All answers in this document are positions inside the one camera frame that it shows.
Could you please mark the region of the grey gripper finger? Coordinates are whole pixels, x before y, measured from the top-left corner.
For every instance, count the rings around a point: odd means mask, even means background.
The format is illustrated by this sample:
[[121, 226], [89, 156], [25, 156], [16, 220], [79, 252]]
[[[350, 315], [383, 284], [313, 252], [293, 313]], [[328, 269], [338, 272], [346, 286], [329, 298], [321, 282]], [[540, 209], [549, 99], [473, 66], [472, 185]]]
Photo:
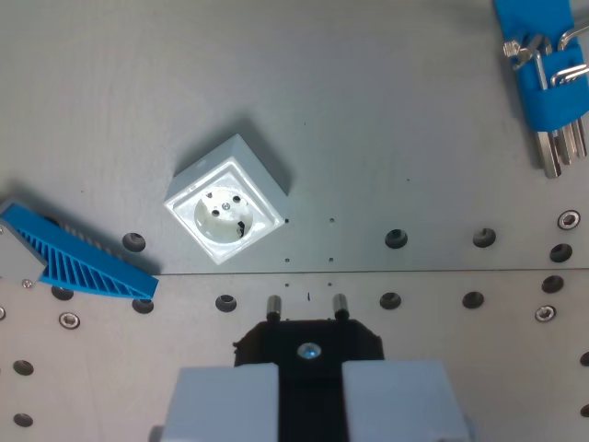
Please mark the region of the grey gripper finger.
[[342, 365], [351, 441], [470, 441], [439, 361], [350, 361]]
[[184, 367], [158, 441], [277, 441], [279, 368]]

